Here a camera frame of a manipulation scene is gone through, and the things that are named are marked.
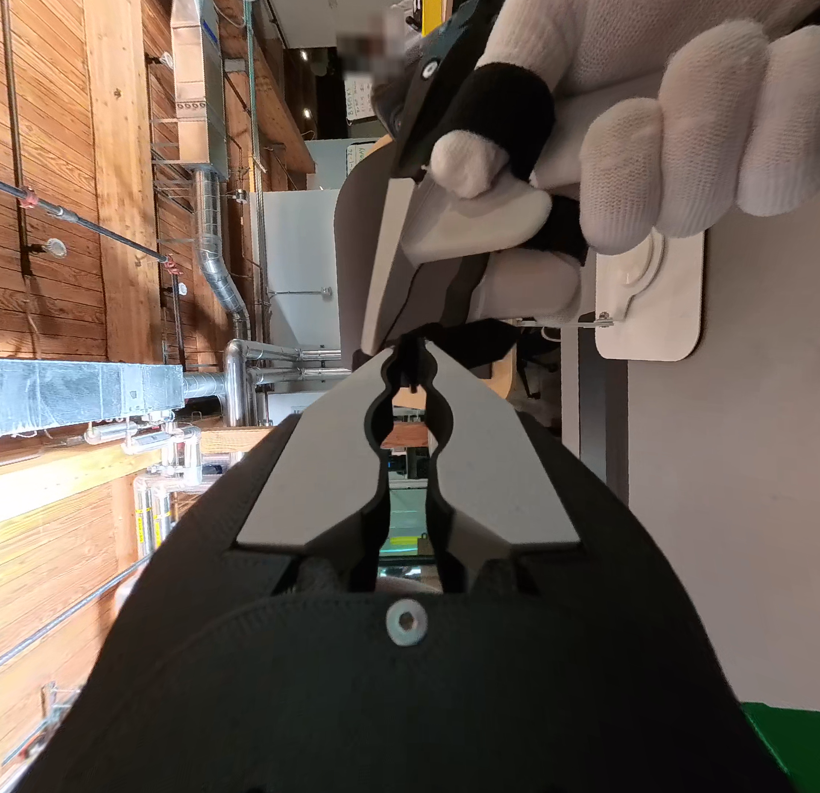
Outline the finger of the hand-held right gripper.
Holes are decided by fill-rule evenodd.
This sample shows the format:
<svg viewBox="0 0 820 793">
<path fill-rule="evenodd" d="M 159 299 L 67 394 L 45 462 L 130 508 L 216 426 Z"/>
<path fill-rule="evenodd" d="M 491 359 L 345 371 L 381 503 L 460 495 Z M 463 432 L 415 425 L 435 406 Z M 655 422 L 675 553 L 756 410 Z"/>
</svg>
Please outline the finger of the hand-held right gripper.
<svg viewBox="0 0 820 793">
<path fill-rule="evenodd" d="M 388 180 L 363 318 L 361 349 L 377 354 L 423 265 L 524 244 L 548 220 L 552 198 L 513 176 L 473 199 L 432 178 Z"/>
<path fill-rule="evenodd" d="M 471 296 L 467 323 L 485 319 L 564 324 L 579 313 L 581 265 L 562 253 L 510 248 L 491 253 Z"/>
</svg>

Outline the large foil-wrapped duct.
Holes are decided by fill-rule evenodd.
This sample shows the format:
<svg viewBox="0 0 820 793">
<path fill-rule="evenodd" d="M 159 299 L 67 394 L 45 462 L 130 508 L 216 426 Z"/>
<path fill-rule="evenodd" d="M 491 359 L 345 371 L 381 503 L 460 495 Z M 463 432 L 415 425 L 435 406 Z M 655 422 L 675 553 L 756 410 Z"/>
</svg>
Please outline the large foil-wrapped duct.
<svg viewBox="0 0 820 793">
<path fill-rule="evenodd" d="M 1 360 L 1 436 L 180 409 L 190 399 L 225 397 L 221 373 L 175 365 Z"/>
</svg>

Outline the insulated silver pipes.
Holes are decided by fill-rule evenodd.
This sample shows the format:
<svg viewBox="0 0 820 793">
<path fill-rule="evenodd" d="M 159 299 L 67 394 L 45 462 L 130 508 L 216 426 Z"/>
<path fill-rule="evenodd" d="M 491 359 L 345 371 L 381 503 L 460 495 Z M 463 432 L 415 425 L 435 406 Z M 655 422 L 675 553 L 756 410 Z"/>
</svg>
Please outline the insulated silver pipes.
<svg viewBox="0 0 820 793">
<path fill-rule="evenodd" d="M 183 426 L 176 411 L 191 399 L 220 398 L 229 427 L 258 425 L 257 391 L 264 386 L 347 376 L 348 366 L 333 366 L 339 351 L 296 349 L 234 339 L 225 369 L 218 374 L 184 373 L 180 367 L 121 365 L 104 373 L 113 382 L 124 410 L 104 422 L 90 421 L 85 441 L 91 445 L 120 441 L 124 453 L 159 452 L 160 462 L 135 483 L 135 517 L 140 557 L 153 552 L 172 527 L 170 495 L 192 493 L 205 478 L 202 431 Z"/>
</svg>

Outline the black and white book stand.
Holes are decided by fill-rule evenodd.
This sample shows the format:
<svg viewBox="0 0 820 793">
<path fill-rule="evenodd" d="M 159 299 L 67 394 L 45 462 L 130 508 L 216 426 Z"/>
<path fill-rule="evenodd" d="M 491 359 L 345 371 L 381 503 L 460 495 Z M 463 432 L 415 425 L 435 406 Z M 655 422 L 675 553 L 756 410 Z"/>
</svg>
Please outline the black and white book stand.
<svg viewBox="0 0 820 793">
<path fill-rule="evenodd" d="M 395 143 L 387 144 L 356 166 L 334 208 L 341 350 L 352 368 L 374 356 L 361 349 L 363 318 L 395 149 Z M 468 328 L 471 323 L 466 322 L 490 254 L 421 266 L 381 350 L 405 335 L 421 332 L 437 335 L 438 344 L 466 367 L 498 359 L 491 353 L 511 339 L 496 337 L 498 327 Z M 574 320 L 564 324 L 510 321 L 522 326 L 592 329 L 595 346 L 606 359 L 680 361 L 700 340 L 703 258 L 704 234 L 667 238 L 653 230 L 629 252 L 587 253 Z"/>
</svg>

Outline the wide wooden ceiling beam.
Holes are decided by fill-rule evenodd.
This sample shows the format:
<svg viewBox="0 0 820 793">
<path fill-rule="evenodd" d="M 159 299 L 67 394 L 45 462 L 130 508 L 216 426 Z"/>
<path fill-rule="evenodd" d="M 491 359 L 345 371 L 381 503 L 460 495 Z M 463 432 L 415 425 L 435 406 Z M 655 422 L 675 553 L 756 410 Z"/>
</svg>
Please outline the wide wooden ceiling beam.
<svg viewBox="0 0 820 793">
<path fill-rule="evenodd" d="M 83 0 L 98 224 L 155 250 L 149 102 L 141 0 Z M 110 361 L 159 363 L 158 262 L 102 236 Z"/>
</svg>

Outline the rectangular metal air duct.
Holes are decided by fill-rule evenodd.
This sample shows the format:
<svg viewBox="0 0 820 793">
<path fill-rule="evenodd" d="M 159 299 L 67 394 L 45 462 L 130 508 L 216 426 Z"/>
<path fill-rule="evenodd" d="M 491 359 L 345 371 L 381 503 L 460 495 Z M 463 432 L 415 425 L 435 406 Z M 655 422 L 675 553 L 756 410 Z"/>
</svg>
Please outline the rectangular metal air duct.
<svg viewBox="0 0 820 793">
<path fill-rule="evenodd" d="M 214 0 L 172 0 L 179 160 L 229 178 L 224 69 Z"/>
</svg>

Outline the green plastic bin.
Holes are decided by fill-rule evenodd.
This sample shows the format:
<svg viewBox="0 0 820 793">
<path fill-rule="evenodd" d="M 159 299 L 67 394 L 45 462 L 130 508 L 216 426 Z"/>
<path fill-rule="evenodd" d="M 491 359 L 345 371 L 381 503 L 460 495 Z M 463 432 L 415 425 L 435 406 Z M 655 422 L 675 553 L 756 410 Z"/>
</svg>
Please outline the green plastic bin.
<svg viewBox="0 0 820 793">
<path fill-rule="evenodd" d="M 819 791 L 819 712 L 743 703 L 744 713 L 795 788 Z"/>
</svg>

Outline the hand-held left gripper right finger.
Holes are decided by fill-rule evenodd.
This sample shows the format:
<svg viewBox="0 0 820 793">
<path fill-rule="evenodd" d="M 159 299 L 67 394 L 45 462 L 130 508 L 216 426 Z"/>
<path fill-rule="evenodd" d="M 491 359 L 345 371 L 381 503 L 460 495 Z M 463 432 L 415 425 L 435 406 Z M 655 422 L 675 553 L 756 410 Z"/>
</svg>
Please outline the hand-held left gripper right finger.
<svg viewBox="0 0 820 793">
<path fill-rule="evenodd" d="M 425 344 L 425 421 L 427 535 L 444 592 L 467 591 L 487 562 L 579 549 L 518 413 L 435 344 Z"/>
</svg>

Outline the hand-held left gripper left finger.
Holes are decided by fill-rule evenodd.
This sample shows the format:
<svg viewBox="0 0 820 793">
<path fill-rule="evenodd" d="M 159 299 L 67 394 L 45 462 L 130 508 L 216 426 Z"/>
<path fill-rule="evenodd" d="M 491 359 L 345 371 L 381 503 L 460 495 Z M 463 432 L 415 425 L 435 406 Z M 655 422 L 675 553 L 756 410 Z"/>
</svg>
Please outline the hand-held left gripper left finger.
<svg viewBox="0 0 820 793">
<path fill-rule="evenodd" d="M 394 427 L 389 347 L 306 408 L 237 537 L 240 549 L 329 562 L 351 591 L 375 589 L 390 522 L 382 443 Z"/>
</svg>

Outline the round silver air duct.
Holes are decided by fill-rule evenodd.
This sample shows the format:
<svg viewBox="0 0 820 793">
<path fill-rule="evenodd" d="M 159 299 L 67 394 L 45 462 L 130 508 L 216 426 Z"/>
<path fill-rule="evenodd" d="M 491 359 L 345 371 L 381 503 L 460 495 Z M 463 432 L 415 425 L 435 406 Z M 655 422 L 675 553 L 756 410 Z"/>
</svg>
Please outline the round silver air duct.
<svg viewBox="0 0 820 793">
<path fill-rule="evenodd" d="M 250 337 L 249 310 L 242 299 L 223 254 L 219 175 L 198 165 L 193 169 L 193 208 L 199 267 L 223 311 L 235 338 Z"/>
</svg>

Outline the dark sprinkler pipe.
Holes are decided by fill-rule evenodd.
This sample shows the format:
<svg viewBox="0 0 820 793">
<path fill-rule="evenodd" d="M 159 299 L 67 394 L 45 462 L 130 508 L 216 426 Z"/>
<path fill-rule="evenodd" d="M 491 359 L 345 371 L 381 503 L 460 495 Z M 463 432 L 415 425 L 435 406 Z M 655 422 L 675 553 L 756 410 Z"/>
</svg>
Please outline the dark sprinkler pipe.
<svg viewBox="0 0 820 793">
<path fill-rule="evenodd" d="M 98 234 L 101 237 L 107 238 L 118 244 L 129 247 L 136 252 L 151 257 L 160 265 L 164 266 L 166 271 L 171 275 L 179 275 L 179 267 L 176 262 L 169 256 L 164 256 L 156 250 L 152 250 L 146 246 L 138 244 L 134 240 L 114 232 L 99 224 L 93 223 L 91 220 L 78 215 L 71 209 L 65 206 L 50 203 L 41 199 L 33 190 L 29 188 L 22 188 L 15 184 L 5 183 L 1 181 L 1 192 L 13 197 L 21 210 L 36 209 L 43 211 L 54 219 L 65 224 L 71 224 L 86 229 L 92 233 Z"/>
</svg>

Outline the person's right hand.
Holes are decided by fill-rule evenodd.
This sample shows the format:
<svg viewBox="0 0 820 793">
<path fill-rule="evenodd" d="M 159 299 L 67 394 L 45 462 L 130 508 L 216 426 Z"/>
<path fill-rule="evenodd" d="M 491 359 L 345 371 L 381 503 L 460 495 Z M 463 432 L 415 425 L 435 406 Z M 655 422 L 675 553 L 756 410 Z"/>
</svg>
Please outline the person's right hand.
<svg viewBox="0 0 820 793">
<path fill-rule="evenodd" d="M 501 173 L 579 184 L 580 227 L 620 254 L 733 206 L 818 193 L 818 0 L 505 0 L 429 172 L 463 199 Z"/>
</svg>

